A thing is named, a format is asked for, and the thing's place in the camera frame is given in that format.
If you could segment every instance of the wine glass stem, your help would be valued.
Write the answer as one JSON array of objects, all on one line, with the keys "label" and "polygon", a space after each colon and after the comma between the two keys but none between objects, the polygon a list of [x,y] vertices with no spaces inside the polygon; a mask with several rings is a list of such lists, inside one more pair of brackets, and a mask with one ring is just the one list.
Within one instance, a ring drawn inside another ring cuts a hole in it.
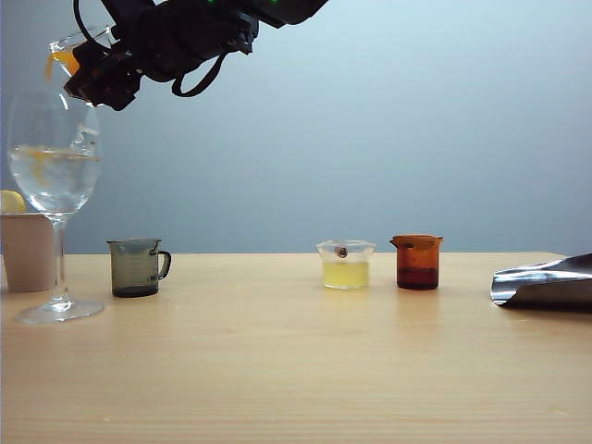
[{"label": "wine glass stem", "polygon": [[52,226],[54,227],[55,242],[55,289],[52,295],[52,303],[65,303],[70,301],[64,269],[64,229],[66,228],[66,220],[53,218]]}]

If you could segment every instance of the black strap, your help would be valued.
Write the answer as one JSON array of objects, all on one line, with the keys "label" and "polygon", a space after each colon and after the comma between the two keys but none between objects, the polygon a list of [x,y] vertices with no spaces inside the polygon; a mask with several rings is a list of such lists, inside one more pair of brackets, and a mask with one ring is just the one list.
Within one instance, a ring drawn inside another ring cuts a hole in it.
[{"label": "black strap", "polygon": [[214,65],[210,68],[209,71],[207,71],[207,74],[203,76],[202,81],[200,81],[197,85],[195,85],[195,87],[188,90],[187,92],[183,92],[181,90],[181,83],[183,82],[183,78],[185,77],[185,74],[181,74],[179,77],[175,79],[175,81],[173,81],[173,86],[171,87],[171,91],[173,92],[173,94],[179,97],[193,97],[194,95],[202,93],[208,86],[210,86],[210,83],[214,81],[214,79],[218,75],[218,72],[220,72],[220,67],[222,67],[222,61],[224,60],[224,57],[226,57],[227,54],[228,51],[219,55]]}]

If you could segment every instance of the wooden table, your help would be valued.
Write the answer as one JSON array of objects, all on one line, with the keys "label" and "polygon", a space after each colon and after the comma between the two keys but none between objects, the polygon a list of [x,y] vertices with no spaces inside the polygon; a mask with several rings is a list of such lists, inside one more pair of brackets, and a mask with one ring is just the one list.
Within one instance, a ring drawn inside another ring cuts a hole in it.
[{"label": "wooden table", "polygon": [[51,326],[3,295],[2,442],[589,443],[592,314],[500,308],[495,271],[551,253],[443,253],[440,288],[320,285],[316,254],[175,254],[155,296],[110,295],[109,258],[68,282],[105,311]]}]

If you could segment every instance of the small glass beaker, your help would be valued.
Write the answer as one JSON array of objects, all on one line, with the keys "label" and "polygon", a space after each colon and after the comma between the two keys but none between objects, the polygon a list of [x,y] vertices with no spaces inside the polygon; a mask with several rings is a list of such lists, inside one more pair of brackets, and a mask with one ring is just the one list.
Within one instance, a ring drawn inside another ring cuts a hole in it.
[{"label": "small glass beaker", "polygon": [[365,240],[326,240],[315,245],[323,260],[323,285],[331,289],[368,286],[369,260],[376,245]]},{"label": "small glass beaker", "polygon": [[397,248],[397,286],[409,290],[438,287],[441,236],[403,234],[390,240]]},{"label": "small glass beaker", "polygon": [[[159,251],[160,239],[108,240],[114,296],[134,298],[158,292],[158,281],[167,277],[171,256]],[[158,270],[158,256],[164,261]]]},{"label": "small glass beaker", "polygon": [[[108,26],[90,27],[87,31],[96,42],[106,48],[110,48],[115,41]],[[47,56],[45,63],[45,81],[49,82],[52,79],[55,62],[59,63],[69,77],[72,77],[80,67],[78,60],[74,58],[74,48],[84,42],[86,42],[84,34],[74,32],[63,39],[49,43],[50,54]]]}]

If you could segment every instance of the gray backdrop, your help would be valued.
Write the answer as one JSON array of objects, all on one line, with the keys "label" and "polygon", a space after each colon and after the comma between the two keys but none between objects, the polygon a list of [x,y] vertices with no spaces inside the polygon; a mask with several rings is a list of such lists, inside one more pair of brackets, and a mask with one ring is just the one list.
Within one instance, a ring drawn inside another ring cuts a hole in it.
[{"label": "gray backdrop", "polygon": [[[431,232],[446,251],[590,252],[591,23],[589,0],[330,0],[299,26],[262,24],[201,96],[144,80],[126,110],[100,109],[103,173],[67,248],[390,251],[395,233]],[[3,188],[8,103],[56,86],[46,45],[75,28],[70,0],[2,1]]]}]

